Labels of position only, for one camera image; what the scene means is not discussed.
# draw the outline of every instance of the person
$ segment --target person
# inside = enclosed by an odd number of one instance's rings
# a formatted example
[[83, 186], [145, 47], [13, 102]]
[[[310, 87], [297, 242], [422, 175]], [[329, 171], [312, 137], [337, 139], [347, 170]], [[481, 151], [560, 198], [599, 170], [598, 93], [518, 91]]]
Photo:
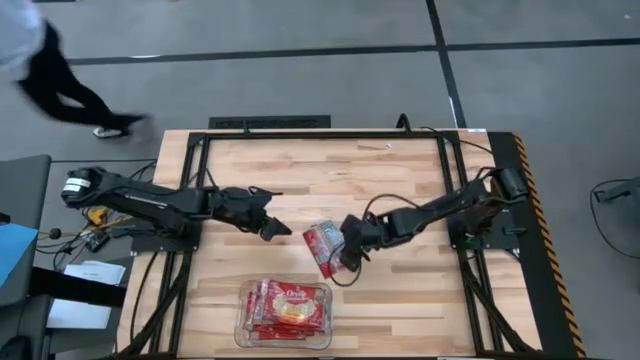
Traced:
[[[0, 73], [55, 120], [98, 126], [93, 134], [101, 139], [129, 135], [146, 116], [113, 113], [74, 76], [60, 46], [58, 32], [31, 0], [0, 0]], [[82, 107], [63, 103], [60, 95]]]

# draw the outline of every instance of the white paper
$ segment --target white paper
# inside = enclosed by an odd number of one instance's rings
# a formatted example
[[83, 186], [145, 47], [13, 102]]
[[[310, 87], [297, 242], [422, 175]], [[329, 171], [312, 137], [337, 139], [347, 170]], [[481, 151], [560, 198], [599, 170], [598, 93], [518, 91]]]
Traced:
[[[82, 265], [67, 265], [66, 275], [86, 280], [118, 285], [125, 268], [99, 261], [85, 261]], [[106, 329], [111, 308], [55, 299], [49, 312], [47, 327], [50, 329]]]

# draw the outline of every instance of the white sneaker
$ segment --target white sneaker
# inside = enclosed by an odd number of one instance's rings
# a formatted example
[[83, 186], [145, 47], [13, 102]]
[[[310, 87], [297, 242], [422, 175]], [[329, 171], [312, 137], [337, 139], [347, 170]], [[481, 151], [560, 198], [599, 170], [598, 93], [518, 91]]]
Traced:
[[98, 139], [111, 139], [127, 136], [129, 135], [129, 132], [126, 130], [105, 129], [103, 127], [97, 127], [93, 129], [93, 135], [95, 135], [95, 137], [97, 137]]

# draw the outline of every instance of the caution stripe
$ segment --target caution stripe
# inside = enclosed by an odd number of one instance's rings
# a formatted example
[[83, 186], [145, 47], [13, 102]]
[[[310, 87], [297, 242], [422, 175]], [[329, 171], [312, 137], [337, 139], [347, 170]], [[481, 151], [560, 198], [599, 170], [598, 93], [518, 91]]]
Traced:
[[571, 334], [573, 335], [573, 343], [576, 345], [577, 356], [579, 358], [584, 358], [586, 357], [586, 351], [584, 348], [584, 344], [582, 343], [582, 338], [580, 337], [580, 330], [578, 329], [578, 325], [576, 324], [576, 317], [573, 313], [573, 309], [571, 308], [569, 293], [567, 292], [566, 286], [564, 286], [564, 279], [562, 278], [562, 274], [560, 274], [558, 257], [556, 256], [556, 252], [553, 249], [553, 242], [551, 241], [551, 235], [549, 234], [549, 226], [547, 225], [547, 221], [544, 219], [544, 213], [542, 211], [542, 205], [540, 204], [540, 198], [538, 197], [538, 192], [535, 189], [536, 185], [535, 181], [533, 181], [533, 173], [531, 172], [531, 169], [529, 167], [529, 161], [527, 160], [527, 153], [524, 147], [524, 143], [522, 142], [520, 136], [518, 136], [517, 134], [513, 134], [513, 138], [516, 143], [516, 148], [520, 153], [522, 170], [527, 179], [531, 202], [533, 203], [533, 208], [538, 219], [538, 225], [540, 225], [540, 233], [542, 234], [545, 247], [547, 248], [549, 263], [551, 264], [553, 277], [556, 281], [556, 286], [558, 287], [560, 300], [562, 302], [562, 305], [564, 306], [564, 312], [569, 324], [569, 331], [571, 331]]

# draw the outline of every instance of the white shirt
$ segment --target white shirt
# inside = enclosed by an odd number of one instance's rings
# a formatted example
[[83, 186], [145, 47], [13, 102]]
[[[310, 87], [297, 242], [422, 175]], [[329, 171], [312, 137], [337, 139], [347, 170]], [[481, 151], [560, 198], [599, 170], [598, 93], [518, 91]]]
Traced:
[[42, 49], [44, 21], [31, 0], [0, 0], [0, 76], [22, 80]]

